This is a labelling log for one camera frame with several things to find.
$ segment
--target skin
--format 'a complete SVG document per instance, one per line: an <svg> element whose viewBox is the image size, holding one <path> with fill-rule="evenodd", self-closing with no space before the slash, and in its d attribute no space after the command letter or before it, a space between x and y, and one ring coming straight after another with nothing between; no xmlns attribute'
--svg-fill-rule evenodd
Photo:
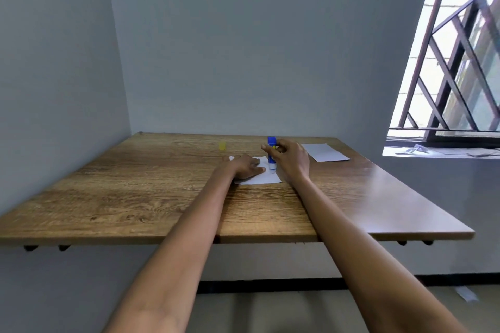
<svg viewBox="0 0 500 333"><path fill-rule="evenodd" d="M309 156L278 140L262 149L296 189L339 268L371 333L466 333L418 280L370 235L354 225L309 178ZM146 263L111 317L105 333L184 332L203 266L234 178L264 172L248 155L224 157L190 207Z"/></svg>

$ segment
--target left hand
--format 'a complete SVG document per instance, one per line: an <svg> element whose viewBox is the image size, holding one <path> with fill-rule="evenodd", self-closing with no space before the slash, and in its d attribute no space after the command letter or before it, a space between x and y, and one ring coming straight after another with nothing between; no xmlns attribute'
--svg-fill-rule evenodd
<svg viewBox="0 0 500 333"><path fill-rule="evenodd" d="M234 178L246 179L266 171L265 167L258 167L260 160L250 157L248 154L235 156L232 161L229 156L222 157L222 166L228 166L234 171Z"/></svg>

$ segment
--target wooden tabletop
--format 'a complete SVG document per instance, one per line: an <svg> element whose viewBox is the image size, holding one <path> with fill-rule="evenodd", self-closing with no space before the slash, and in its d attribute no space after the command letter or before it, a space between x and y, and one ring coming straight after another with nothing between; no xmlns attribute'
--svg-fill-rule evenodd
<svg viewBox="0 0 500 333"><path fill-rule="evenodd" d="M318 163L310 177L377 240L462 240L474 231L335 138L350 161ZM219 151L219 142L226 151ZM266 137L137 133L0 217L0 244L156 244L223 154L262 156ZM286 183L232 185L216 242L318 241Z"/></svg>

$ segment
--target blue glue stick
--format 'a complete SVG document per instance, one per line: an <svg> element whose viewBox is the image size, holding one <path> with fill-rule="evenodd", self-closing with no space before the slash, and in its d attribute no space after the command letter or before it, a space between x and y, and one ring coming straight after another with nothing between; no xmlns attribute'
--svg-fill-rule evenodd
<svg viewBox="0 0 500 333"><path fill-rule="evenodd" d="M276 149L276 137L268 137L267 144ZM271 156L269 156L269 171L276 172L276 161Z"/></svg>

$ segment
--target floor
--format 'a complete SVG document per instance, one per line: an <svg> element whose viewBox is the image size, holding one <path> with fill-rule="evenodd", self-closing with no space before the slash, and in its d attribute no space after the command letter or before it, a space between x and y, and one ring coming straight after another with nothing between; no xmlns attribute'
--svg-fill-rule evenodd
<svg viewBox="0 0 500 333"><path fill-rule="evenodd" d="M473 333L498 332L500 285L470 286L466 303L452 287L430 291ZM365 323L349 291L198 295L188 333L362 333Z"/></svg>

